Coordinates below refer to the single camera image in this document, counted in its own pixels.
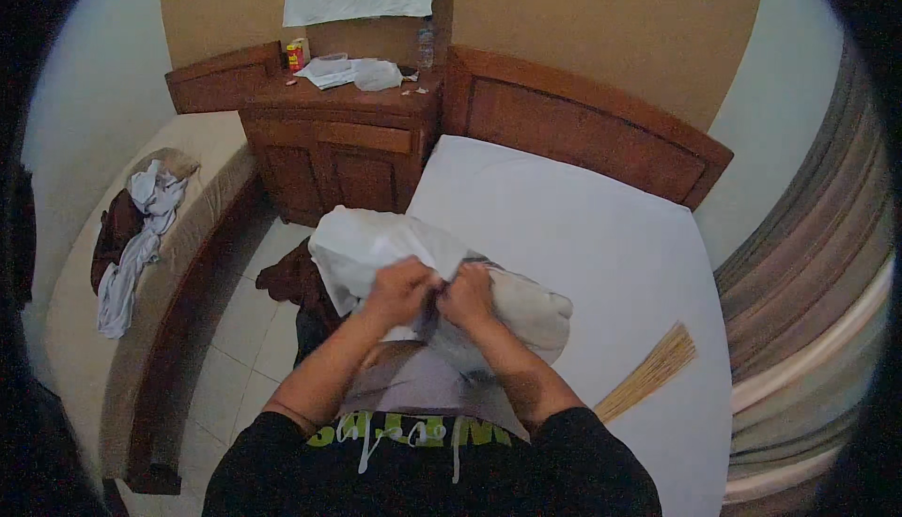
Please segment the white wall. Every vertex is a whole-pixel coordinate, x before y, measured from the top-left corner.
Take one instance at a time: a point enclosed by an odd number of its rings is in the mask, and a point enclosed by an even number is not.
[[[826,0],[761,0],[749,45],[708,135],[734,153],[694,213],[716,268],[761,225],[824,119],[842,55]]]
[[[41,338],[53,286],[107,187],[175,115],[170,70],[160,0],[79,0],[41,71],[22,154],[38,225],[23,324],[35,375],[50,388]]]

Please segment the wall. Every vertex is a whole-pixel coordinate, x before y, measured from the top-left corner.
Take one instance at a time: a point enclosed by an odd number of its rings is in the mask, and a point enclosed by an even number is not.
[[[38,224],[23,324],[36,376],[51,388],[41,338],[53,286],[104,191],[175,115],[170,70],[160,0],[79,0],[41,71],[22,154]]]
[[[417,60],[419,18],[395,16],[282,27],[285,0],[162,0],[163,23],[176,68],[211,55],[280,39],[310,40],[313,55],[348,52],[354,57],[384,57],[412,64]],[[436,28],[450,36],[451,0],[433,0]],[[436,52],[444,55],[438,45]]]
[[[842,28],[826,0],[761,0],[708,134],[735,152],[694,213],[716,268],[758,228],[802,163],[830,102]]]
[[[436,13],[448,1],[436,0]],[[824,0],[451,1],[452,41],[613,84],[735,151],[695,212],[713,266],[791,180],[824,116],[841,50]],[[301,34],[315,54],[415,57],[416,18],[282,28],[283,3],[162,0],[173,63]]]
[[[455,0],[452,41],[561,67],[706,130],[759,0]]]

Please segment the wooden nightstand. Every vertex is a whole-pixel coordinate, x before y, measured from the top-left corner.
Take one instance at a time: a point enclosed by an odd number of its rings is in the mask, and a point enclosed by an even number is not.
[[[364,93],[288,86],[284,72],[254,89],[239,114],[281,217],[316,226],[338,204],[403,213],[435,143],[440,76]]]

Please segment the plastic container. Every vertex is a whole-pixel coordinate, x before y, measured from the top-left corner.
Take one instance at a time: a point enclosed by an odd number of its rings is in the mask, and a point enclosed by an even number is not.
[[[435,28],[431,15],[423,16],[423,27],[417,31],[417,45],[420,47],[417,66],[421,70],[432,69],[435,63]]]

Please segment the wooden headboard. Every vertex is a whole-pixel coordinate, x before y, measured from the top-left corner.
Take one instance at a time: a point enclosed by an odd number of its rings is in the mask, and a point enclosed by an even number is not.
[[[246,47],[166,73],[178,114],[241,108],[244,99],[281,71],[281,42]]]
[[[442,132],[568,162],[695,209],[733,153],[676,117],[573,73],[449,48]]]

